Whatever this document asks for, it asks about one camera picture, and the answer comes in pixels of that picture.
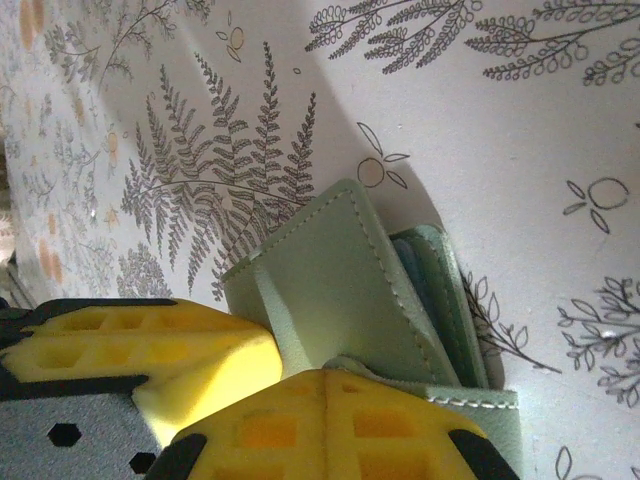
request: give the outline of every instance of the mint green leather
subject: mint green leather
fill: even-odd
[[[269,328],[285,376],[348,355],[389,378],[460,385],[364,187],[342,180],[223,277]]]
[[[392,235],[391,239],[408,242],[420,262],[420,283],[429,292],[429,310],[433,311],[430,317],[461,385],[488,388],[469,303],[448,235],[438,227],[420,225]]]
[[[403,382],[371,372],[348,357],[329,360],[324,368],[347,370],[458,412],[475,422],[511,468],[522,477],[522,434],[516,392]]]

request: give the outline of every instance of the black hexagon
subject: black hexagon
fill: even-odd
[[[47,436],[56,447],[73,447],[82,433],[75,423],[56,423]]]
[[[147,473],[155,461],[156,456],[154,453],[138,452],[129,461],[129,466],[134,473]]]

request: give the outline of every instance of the yellow sponge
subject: yellow sponge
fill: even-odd
[[[207,442],[189,480],[475,480],[448,432],[469,419],[335,370],[290,377],[180,432]]]
[[[203,305],[176,302],[60,315],[6,349],[2,363],[21,382],[148,375],[133,400],[165,446],[179,430],[282,375],[267,330]]]

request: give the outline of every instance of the floral wallpaper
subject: floral wallpaper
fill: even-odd
[[[221,274],[351,177],[390,231],[451,235],[525,478],[640,478],[639,26],[635,0],[0,0],[21,275],[224,308]]]

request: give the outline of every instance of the green leather wallet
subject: green leather wallet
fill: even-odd
[[[517,397],[484,389],[455,257],[440,230],[389,238],[364,187],[341,180],[222,280],[230,312],[274,334],[285,377],[349,359],[355,370],[469,414],[519,471]]]

